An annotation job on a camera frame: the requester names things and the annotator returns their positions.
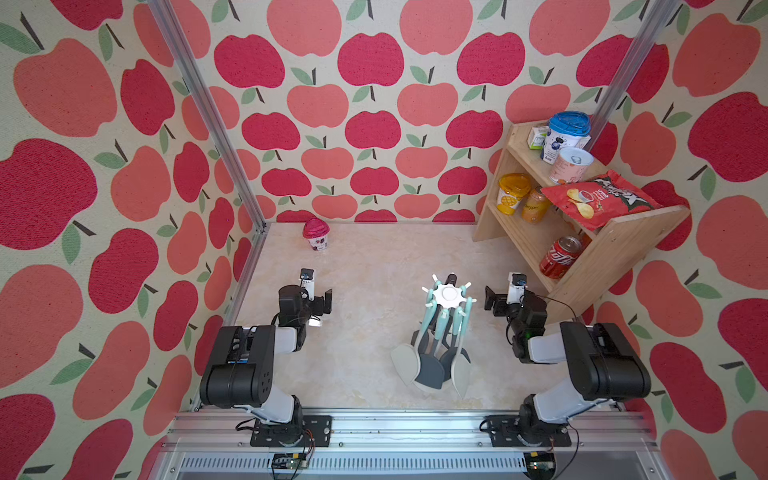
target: wall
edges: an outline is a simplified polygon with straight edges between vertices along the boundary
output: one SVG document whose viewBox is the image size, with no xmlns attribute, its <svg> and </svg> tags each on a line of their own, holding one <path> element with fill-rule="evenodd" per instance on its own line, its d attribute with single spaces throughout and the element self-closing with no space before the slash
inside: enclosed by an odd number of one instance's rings
<svg viewBox="0 0 768 480">
<path fill-rule="evenodd" d="M 768 478 L 766 4 L 688 4 L 650 53 L 667 49 L 669 68 L 635 78 L 635 101 L 609 126 L 617 153 L 603 160 L 691 217 L 595 304 L 596 318 L 623 326 L 651 371 L 652 395 L 631 405 L 650 410 L 677 480 Z"/>
<path fill-rule="evenodd" d="M 194 3 L 272 221 L 474 222 L 510 121 L 591 113 L 640 26 L 625 0 Z"/>
<path fill-rule="evenodd" d="M 253 241 L 148 6 L 76 4 L 0 5 L 2 480 L 146 478 Z"/>
</svg>

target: red chip bag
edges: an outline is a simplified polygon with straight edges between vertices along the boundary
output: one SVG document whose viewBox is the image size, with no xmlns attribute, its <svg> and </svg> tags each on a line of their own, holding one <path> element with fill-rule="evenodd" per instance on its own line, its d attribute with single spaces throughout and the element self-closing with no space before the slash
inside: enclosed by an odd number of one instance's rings
<svg viewBox="0 0 768 480">
<path fill-rule="evenodd" d="M 541 192 L 570 218 L 593 232 L 611 218 L 661 208 L 657 201 L 613 170 L 578 184 L 542 188 Z"/>
</svg>

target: red soda can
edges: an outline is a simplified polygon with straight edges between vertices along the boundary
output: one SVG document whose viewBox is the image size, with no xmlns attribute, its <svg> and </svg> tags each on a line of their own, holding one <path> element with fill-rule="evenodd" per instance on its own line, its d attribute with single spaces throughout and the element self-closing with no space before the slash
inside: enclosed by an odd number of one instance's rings
<svg viewBox="0 0 768 480">
<path fill-rule="evenodd" d="M 554 242 L 538 269 L 549 278 L 559 279 L 571 268 L 581 253 L 581 242 L 576 237 L 561 237 Z"/>
</svg>

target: marble floor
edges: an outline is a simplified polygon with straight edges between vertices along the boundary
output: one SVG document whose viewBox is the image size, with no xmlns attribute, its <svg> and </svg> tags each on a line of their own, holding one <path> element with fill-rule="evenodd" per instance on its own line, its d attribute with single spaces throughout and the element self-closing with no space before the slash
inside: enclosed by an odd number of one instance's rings
<svg viewBox="0 0 768 480">
<path fill-rule="evenodd" d="M 565 364 L 523 365 L 505 339 L 506 321 L 482 308 L 484 287 L 507 287 L 510 271 L 544 288 L 511 241 L 472 242 L 473 225 L 331 225 L 329 247 L 309 248 L 302 224 L 272 223 L 243 302 L 238 325 L 268 324 L 277 290 L 298 284 L 301 268 L 316 271 L 316 293 L 333 288 L 333 312 L 308 328 L 304 347 L 275 359 L 274 379 L 305 406 L 407 409 L 516 409 L 529 393 L 568 374 Z M 398 377 L 389 351 L 410 341 L 424 315 L 422 286 L 455 272 L 478 298 L 465 348 L 472 381 L 465 399 L 449 385 L 425 393 Z"/>
</svg>

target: black mounting plate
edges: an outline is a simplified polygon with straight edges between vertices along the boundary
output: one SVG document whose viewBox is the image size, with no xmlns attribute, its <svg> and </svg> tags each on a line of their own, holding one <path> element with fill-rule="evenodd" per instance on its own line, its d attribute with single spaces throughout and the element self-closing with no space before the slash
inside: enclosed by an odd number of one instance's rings
<svg viewBox="0 0 768 480">
<path fill-rule="evenodd" d="M 330 415 L 305 415 L 303 426 L 305 430 L 312 432 L 316 447 L 327 447 L 330 445 L 333 417 Z M 269 430 L 254 430 L 250 437 L 250 446 L 273 447 L 276 449 L 285 448 L 287 446 L 309 446 L 309 443 L 304 439 L 305 437 L 306 435 L 302 435 L 302 438 L 299 439 L 295 445 L 283 445 L 277 438 L 275 438 L 275 435 L 270 436 Z"/>
<path fill-rule="evenodd" d="M 491 444 L 494 447 L 570 447 L 571 436 L 568 431 L 561 432 L 553 429 L 550 433 L 527 432 L 525 437 L 517 426 L 517 415 L 490 415 L 485 417 L 486 427 L 483 432 L 491 436 Z"/>
</svg>

